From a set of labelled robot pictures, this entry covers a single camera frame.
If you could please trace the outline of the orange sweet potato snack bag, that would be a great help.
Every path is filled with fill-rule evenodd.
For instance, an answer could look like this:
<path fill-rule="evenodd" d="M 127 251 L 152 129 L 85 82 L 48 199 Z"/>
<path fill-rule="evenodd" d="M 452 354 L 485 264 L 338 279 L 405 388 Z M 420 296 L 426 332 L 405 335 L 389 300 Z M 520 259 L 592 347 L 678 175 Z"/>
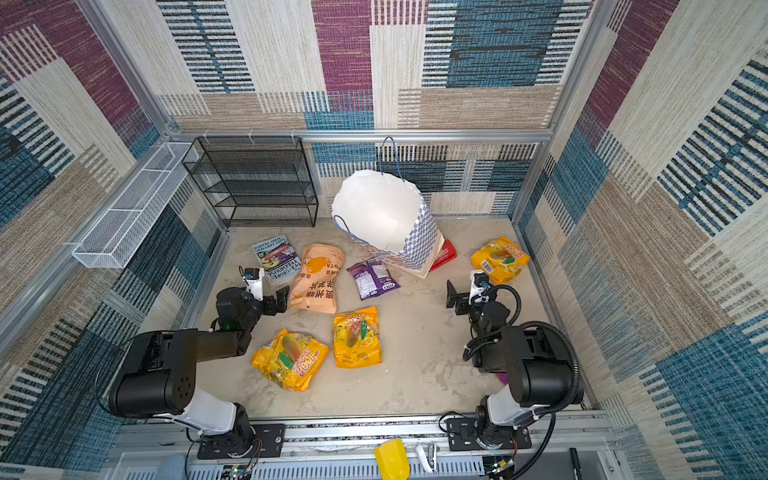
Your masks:
<path fill-rule="evenodd" d="M 346 256 L 332 245 L 313 243 L 303 250 L 302 264 L 295 279 L 288 308 L 324 314 L 337 313 L 335 281 Z"/>

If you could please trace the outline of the blue checkered paper bag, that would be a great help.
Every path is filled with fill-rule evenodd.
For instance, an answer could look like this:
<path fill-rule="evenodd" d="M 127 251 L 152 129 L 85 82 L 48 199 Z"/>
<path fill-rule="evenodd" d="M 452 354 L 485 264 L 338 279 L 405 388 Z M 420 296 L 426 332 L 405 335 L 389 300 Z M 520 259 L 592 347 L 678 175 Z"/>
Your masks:
<path fill-rule="evenodd" d="M 331 219 L 373 259 L 419 278 L 428 276 L 444 243 L 428 203 L 402 175 L 395 140 L 388 136 L 396 173 L 359 170 L 343 180 L 331 204 Z"/>

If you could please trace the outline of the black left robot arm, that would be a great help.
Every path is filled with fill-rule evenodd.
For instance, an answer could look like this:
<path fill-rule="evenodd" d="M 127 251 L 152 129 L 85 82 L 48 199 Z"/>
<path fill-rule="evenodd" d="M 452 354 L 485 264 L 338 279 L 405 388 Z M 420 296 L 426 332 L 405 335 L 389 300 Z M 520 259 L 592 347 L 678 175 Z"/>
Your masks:
<path fill-rule="evenodd" d="M 262 300 L 247 289 L 229 287 L 216 296 L 214 329 L 150 331 L 130 342 L 112 383 L 109 412 L 128 419 L 161 418 L 200 434 L 200 459 L 241 458 L 264 449 L 245 407 L 223 401 L 197 385 L 197 365 L 240 357 L 263 316 L 284 313 L 290 288 Z"/>

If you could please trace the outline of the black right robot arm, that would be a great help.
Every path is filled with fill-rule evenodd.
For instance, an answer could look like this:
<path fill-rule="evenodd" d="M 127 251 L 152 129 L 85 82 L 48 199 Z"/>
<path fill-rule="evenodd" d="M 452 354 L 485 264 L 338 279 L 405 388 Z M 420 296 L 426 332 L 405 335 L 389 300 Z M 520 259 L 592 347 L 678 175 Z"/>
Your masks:
<path fill-rule="evenodd" d="M 522 297 L 510 285 L 492 285 L 482 273 L 466 293 L 446 283 L 446 307 L 469 320 L 462 360 L 506 378 L 472 415 L 439 421 L 452 451 L 528 449 L 529 428 L 582 401 L 580 363 L 567 336 L 543 321 L 519 321 Z"/>

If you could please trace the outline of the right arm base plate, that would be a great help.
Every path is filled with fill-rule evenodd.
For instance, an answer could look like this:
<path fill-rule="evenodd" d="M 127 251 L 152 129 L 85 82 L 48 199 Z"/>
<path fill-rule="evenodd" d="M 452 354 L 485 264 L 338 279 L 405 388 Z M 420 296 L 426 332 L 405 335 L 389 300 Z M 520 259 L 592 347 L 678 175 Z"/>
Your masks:
<path fill-rule="evenodd" d="M 499 427 L 493 424 L 478 427 L 473 418 L 449 416 L 439 421 L 448 437 L 451 451 L 526 450 L 532 447 L 529 433 L 521 428 Z"/>

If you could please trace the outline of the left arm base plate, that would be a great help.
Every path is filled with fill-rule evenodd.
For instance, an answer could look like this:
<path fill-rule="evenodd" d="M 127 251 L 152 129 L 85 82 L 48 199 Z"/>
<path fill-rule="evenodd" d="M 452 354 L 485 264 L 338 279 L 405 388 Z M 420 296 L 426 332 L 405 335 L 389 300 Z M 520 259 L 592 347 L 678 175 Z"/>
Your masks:
<path fill-rule="evenodd" d="M 252 424 L 242 434 L 230 432 L 204 436 L 196 458 L 198 460 L 277 458 L 282 452 L 285 430 L 285 424 Z"/>

